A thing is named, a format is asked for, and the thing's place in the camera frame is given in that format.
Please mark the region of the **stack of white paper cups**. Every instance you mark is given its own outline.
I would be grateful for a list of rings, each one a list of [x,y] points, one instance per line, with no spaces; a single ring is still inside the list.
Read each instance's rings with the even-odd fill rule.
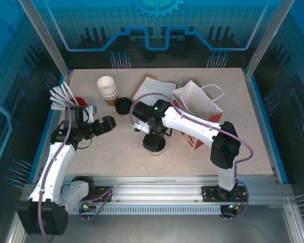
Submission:
[[[119,96],[115,80],[111,76],[101,77],[96,84],[105,100],[114,100]]]

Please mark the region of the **white napkin on cardboard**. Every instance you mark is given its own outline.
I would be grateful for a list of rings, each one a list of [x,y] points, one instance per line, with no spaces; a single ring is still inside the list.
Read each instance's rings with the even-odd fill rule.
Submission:
[[[160,93],[171,98],[172,91],[175,90],[176,87],[177,84],[174,82],[160,81],[154,76],[146,74],[135,88],[130,100],[134,102],[139,97],[150,93]]]

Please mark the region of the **aluminium frame post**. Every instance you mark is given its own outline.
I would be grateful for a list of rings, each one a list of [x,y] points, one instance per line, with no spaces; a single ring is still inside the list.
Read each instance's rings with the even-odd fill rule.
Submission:
[[[32,0],[18,0],[18,2],[28,16],[58,70],[65,79],[68,79],[70,75],[69,69]]]
[[[245,77],[250,79],[268,49],[273,38],[277,34],[281,24],[287,16],[295,0],[282,0],[277,8],[270,24],[268,25],[258,47],[256,48],[246,70]]]

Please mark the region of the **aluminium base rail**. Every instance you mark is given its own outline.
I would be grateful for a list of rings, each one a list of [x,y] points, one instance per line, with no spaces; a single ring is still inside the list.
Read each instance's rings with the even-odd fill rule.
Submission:
[[[121,177],[96,176],[97,186],[113,186],[112,204],[192,205],[202,204],[201,188],[217,185],[216,176]],[[246,184],[251,205],[287,205],[295,202],[289,184],[274,175],[239,176]]]

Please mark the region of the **stack of white napkins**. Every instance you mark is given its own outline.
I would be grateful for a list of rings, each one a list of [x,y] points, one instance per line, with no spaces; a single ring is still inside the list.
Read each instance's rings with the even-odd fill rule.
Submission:
[[[162,82],[150,77],[146,77],[144,82],[140,85],[138,91],[135,93],[132,100],[136,101],[139,97],[150,93],[160,93],[167,96],[168,98],[171,98],[172,91],[175,89],[176,89],[175,83]],[[154,105],[159,99],[168,101],[167,98],[160,95],[145,96],[142,99],[140,99],[140,101],[147,105]]]

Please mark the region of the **red and white paper bag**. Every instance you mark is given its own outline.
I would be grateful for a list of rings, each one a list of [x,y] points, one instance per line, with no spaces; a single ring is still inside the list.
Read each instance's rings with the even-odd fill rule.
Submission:
[[[219,122],[223,110],[215,103],[225,94],[217,85],[202,85],[198,87],[193,82],[183,83],[182,87],[172,91],[172,102],[180,110],[207,120]]]

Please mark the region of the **stack of black lids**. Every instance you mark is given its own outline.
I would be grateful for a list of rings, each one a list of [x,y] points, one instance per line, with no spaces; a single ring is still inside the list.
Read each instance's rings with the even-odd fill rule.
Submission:
[[[130,112],[132,101],[129,98],[122,97],[115,102],[116,112],[120,115],[126,115]]]

